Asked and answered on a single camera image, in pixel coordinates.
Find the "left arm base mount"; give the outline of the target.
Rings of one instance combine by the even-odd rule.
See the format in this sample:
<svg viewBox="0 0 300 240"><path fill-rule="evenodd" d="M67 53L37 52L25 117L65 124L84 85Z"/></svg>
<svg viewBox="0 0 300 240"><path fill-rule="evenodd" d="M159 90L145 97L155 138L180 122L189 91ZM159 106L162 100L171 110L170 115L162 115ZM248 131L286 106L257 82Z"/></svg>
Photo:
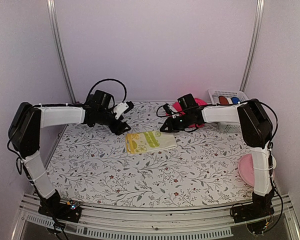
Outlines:
<svg viewBox="0 0 300 240"><path fill-rule="evenodd" d="M82 208L75 204L67 204L59 201L52 203L46 200L40 201L38 213L57 220L78 223L82 214Z"/></svg>

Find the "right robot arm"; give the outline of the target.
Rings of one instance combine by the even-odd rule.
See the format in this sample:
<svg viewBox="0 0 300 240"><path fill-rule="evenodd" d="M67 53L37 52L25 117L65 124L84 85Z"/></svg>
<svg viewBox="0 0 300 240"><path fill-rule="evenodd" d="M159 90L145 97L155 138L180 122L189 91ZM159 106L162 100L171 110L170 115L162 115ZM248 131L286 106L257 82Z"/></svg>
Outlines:
<svg viewBox="0 0 300 240"><path fill-rule="evenodd" d="M162 105L166 119L160 128L164 133L185 131L190 126L196 129L206 123L238 123L245 144L252 155L254 170L254 187L252 204L248 213L252 218L259 218L268 210L275 193L273 183L273 138L278 126L273 125L265 111L267 105L258 99L240 101L237 104L199 105L192 94L180 97L181 110L172 105Z"/></svg>

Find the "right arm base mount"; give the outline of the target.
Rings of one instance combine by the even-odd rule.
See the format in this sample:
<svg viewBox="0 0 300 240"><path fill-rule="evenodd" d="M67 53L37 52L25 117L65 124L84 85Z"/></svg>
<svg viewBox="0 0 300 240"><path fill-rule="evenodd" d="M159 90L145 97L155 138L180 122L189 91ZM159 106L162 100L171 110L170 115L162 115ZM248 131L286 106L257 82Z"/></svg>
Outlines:
<svg viewBox="0 0 300 240"><path fill-rule="evenodd" d="M262 208L254 203L236 203L229 210L229 214L233 218L235 223L256 220L259 218L271 216L274 213L275 211L272 205L268 205L265 208Z"/></svg>

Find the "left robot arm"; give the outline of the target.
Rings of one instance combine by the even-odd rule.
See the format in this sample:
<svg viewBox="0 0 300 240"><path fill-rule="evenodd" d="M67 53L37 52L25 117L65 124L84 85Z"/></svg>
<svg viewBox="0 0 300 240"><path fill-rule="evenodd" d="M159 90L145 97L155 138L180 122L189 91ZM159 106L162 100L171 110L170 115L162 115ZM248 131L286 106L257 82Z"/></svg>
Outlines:
<svg viewBox="0 0 300 240"><path fill-rule="evenodd" d="M64 205L53 197L58 192L51 183L40 153L41 131L63 125L107 126L120 136L131 127L123 115L134 108L131 101L115 102L112 94L92 86L83 103L31 104L22 102L8 129L7 148L16 154L20 166L28 174L29 182L37 194L47 200L45 209L53 216L64 213Z"/></svg>

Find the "pink towel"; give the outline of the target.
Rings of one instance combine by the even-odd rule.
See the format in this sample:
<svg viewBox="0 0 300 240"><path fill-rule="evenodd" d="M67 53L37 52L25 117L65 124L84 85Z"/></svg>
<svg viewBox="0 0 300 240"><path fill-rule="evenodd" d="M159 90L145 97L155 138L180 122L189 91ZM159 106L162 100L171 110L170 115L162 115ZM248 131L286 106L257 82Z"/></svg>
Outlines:
<svg viewBox="0 0 300 240"><path fill-rule="evenodd" d="M195 105L193 106L187 106L182 108L180 102L177 100L176 102L174 102L173 104L170 104L171 106L173 106L180 114L180 116L183 116L186 114L186 112L190 112L193 111L195 108L197 107L201 107L201 106L207 106L208 103L200 98L194 98L195 101Z"/></svg>

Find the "green yellow patterned towel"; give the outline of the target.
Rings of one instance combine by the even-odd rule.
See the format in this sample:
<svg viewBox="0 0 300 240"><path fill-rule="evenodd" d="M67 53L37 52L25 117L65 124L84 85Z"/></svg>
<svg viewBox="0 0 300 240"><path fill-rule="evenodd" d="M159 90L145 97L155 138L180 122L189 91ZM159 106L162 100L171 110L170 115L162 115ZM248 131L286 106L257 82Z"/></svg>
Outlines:
<svg viewBox="0 0 300 240"><path fill-rule="evenodd" d="M174 149L177 141L172 133L156 130L128 133L125 136L125 145L129 154L143 154Z"/></svg>

